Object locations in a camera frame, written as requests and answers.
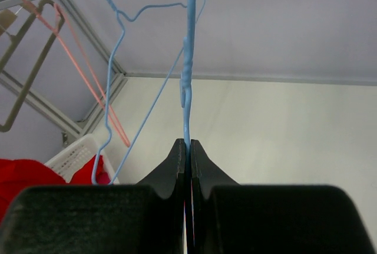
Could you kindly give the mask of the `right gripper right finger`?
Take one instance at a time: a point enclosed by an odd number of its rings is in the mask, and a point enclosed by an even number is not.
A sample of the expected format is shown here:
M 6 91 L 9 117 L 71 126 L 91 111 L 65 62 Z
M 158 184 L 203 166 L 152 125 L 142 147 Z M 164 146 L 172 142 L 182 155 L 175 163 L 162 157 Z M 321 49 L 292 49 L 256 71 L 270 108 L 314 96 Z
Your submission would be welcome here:
M 351 198 L 324 184 L 239 184 L 191 142 L 194 253 L 371 253 Z

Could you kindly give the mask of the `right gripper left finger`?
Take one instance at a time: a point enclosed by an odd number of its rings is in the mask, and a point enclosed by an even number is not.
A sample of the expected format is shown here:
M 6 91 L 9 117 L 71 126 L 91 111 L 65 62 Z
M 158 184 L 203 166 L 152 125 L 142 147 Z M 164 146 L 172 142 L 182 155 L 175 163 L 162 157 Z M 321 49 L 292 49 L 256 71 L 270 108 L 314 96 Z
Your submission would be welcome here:
M 2 253 L 183 253 L 185 145 L 136 184 L 30 187 L 1 223 Z

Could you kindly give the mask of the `magenta polo shirt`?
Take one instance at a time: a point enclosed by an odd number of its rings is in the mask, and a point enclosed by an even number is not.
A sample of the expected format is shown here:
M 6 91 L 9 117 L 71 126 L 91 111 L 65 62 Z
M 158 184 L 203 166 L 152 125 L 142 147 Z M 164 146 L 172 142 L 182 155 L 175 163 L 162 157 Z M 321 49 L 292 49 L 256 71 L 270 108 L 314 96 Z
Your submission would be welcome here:
M 105 170 L 104 166 L 104 161 L 103 161 L 103 156 L 100 155 L 98 165 L 97 165 L 97 170 L 95 174 L 96 182 L 100 185 L 107 185 L 111 181 L 109 178 L 108 173 Z

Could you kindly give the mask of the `pink wire hanger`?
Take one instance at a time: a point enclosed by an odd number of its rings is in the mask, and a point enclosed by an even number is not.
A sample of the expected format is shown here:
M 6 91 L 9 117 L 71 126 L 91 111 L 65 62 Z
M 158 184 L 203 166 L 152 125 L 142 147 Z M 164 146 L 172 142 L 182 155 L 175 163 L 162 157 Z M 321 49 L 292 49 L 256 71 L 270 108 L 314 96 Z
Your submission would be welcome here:
M 75 42 L 76 42 L 76 46 L 79 48 L 80 52 L 82 53 L 82 56 L 84 57 L 85 59 L 85 62 L 90 70 L 90 73 L 98 87 L 98 89 L 100 90 L 100 93 L 101 93 L 101 96 L 102 96 L 102 99 L 100 99 L 99 95 L 95 92 L 94 88 L 92 87 L 91 83 L 89 82 L 87 76 L 84 74 L 82 68 L 79 66 L 77 60 L 75 59 L 75 57 L 73 56 L 73 54 L 71 53 L 71 51 L 69 50 L 68 46 L 66 45 L 66 43 L 64 42 L 64 40 L 62 39 L 62 37 L 60 36 L 59 34 L 59 30 L 58 30 L 58 23 L 56 22 L 56 27 L 53 27 L 52 25 L 50 25 L 44 18 L 43 16 L 41 15 L 41 11 L 37 11 L 36 7 L 34 6 L 34 4 L 31 2 L 31 1 L 28 1 L 28 0 L 21 0 L 27 7 L 29 7 L 32 11 L 33 14 L 35 14 L 37 16 L 37 19 L 39 21 L 41 21 L 49 30 L 51 30 L 51 32 L 55 35 L 55 37 L 59 40 L 60 44 L 62 45 L 63 49 L 65 50 L 65 52 L 67 53 L 67 55 L 69 56 L 71 62 L 73 63 L 73 65 L 75 66 L 76 70 L 78 71 L 79 75 L 81 76 L 81 78 L 83 79 L 83 81 L 85 82 L 86 86 L 88 87 L 88 89 L 91 91 L 92 95 L 94 96 L 95 100 L 97 101 L 97 103 L 100 105 L 100 107 L 104 110 L 104 112 L 106 114 L 108 114 L 109 116 L 109 120 L 111 122 L 111 124 L 113 125 L 113 128 L 115 129 L 115 131 L 117 132 L 117 134 L 120 136 L 120 139 L 123 141 L 123 143 L 129 147 L 130 146 L 130 141 L 124 131 L 124 129 L 122 128 L 122 125 L 118 119 L 118 117 L 116 116 L 116 113 L 115 111 L 113 110 L 112 106 L 109 104 L 109 101 L 107 100 L 107 97 L 110 96 L 110 89 L 107 89 L 107 92 L 105 93 L 103 88 L 101 87 L 100 83 L 99 83 L 99 80 L 90 64 L 90 61 L 83 49 L 83 47 L 81 46 L 80 42 L 79 42 L 79 39 L 77 38 L 77 35 L 76 33 L 74 32 L 73 30 L 73 27 L 71 26 L 70 24 L 70 21 L 68 19 L 68 15 L 64 12 L 64 10 L 61 8 L 61 6 L 59 4 L 57 4 L 56 2 L 53 3 L 53 7 L 55 9 L 55 20 L 57 20 L 58 18 L 64 18 L 65 19 L 65 22 L 68 24 L 68 27 L 71 31 L 71 34 L 72 36 L 74 37 L 75 39 Z

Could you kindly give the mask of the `red t shirt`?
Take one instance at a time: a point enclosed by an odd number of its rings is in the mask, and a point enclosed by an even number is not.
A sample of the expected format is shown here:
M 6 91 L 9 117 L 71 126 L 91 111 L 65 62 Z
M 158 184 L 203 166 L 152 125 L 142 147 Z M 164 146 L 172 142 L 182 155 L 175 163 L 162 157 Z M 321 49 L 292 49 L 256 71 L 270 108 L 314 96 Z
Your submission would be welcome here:
M 92 168 L 95 158 L 92 158 L 82 168 L 76 171 L 70 181 L 65 181 L 62 176 L 46 165 L 29 159 L 1 160 L 1 218 L 17 195 L 24 189 L 32 186 L 91 184 Z

